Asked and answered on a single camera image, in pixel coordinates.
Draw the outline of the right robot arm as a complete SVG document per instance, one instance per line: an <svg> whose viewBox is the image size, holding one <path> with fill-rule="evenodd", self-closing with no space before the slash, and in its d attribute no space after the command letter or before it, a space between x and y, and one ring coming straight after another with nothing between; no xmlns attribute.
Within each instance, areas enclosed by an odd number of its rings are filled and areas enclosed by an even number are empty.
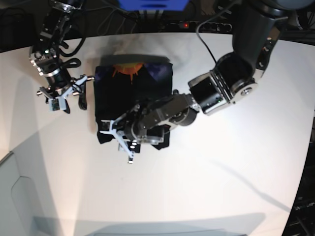
<svg viewBox="0 0 315 236"><path fill-rule="evenodd" d="M77 95L78 106L84 111L87 109L86 83L93 77L81 75L79 78L74 78L71 77L68 69L81 66L81 61L75 58L75 55L87 37L83 35L71 53L64 52L69 48L64 37L71 29L76 13L86 16L85 1L51 0L49 3L52 8L44 18L39 39L30 48L29 53L31 64L48 83L48 87L40 87L36 94L45 97L45 102L51 111L64 111L67 114L70 114L68 96Z"/></svg>

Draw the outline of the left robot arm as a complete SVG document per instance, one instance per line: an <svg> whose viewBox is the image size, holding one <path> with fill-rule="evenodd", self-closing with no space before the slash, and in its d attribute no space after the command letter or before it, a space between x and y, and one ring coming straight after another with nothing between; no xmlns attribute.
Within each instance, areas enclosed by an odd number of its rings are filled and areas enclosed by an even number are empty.
<svg viewBox="0 0 315 236"><path fill-rule="evenodd" d="M233 51L189 81L189 93L141 100L117 118L103 119L99 132L116 139L133 163L141 144L160 145L171 130L192 124L199 112L211 115L250 94L263 76L271 52L298 0L244 0L233 31Z"/></svg>

